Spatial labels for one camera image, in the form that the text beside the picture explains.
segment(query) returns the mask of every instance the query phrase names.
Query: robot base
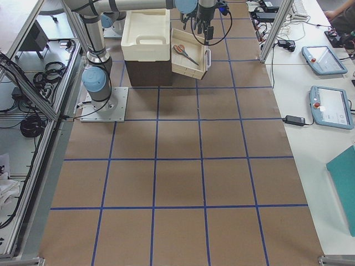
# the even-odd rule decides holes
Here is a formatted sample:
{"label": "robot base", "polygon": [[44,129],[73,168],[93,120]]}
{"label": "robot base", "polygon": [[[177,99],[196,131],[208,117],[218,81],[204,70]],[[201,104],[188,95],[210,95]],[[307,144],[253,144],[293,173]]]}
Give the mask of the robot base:
{"label": "robot base", "polygon": [[[111,97],[115,97],[118,101],[117,106],[107,111],[98,111],[91,115],[95,109],[91,104],[84,105],[81,122],[124,122],[124,116],[126,113],[126,105],[128,98],[128,87],[112,87]],[[91,101],[91,97],[87,94],[85,101]]]}

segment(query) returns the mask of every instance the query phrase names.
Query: chair leg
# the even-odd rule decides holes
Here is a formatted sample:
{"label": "chair leg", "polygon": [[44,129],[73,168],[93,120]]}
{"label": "chair leg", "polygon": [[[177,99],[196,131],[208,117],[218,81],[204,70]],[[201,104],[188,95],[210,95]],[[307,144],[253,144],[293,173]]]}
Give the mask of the chair leg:
{"label": "chair leg", "polygon": [[52,15],[50,15],[50,17],[52,18],[52,20],[54,20],[54,22],[58,22],[58,19]]}

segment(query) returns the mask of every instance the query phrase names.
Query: black power brick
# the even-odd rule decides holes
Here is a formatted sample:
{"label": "black power brick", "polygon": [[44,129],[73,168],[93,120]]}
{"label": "black power brick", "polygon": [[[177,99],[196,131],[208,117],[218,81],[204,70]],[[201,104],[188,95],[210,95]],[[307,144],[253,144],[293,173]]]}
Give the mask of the black power brick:
{"label": "black power brick", "polygon": [[295,126],[304,126],[306,124],[306,121],[303,117],[292,116],[292,115],[286,115],[285,118],[282,119],[282,121],[285,122],[286,124],[295,125]]}
{"label": "black power brick", "polygon": [[277,40],[277,45],[283,47],[289,52],[294,52],[296,48],[296,43],[294,40]]}

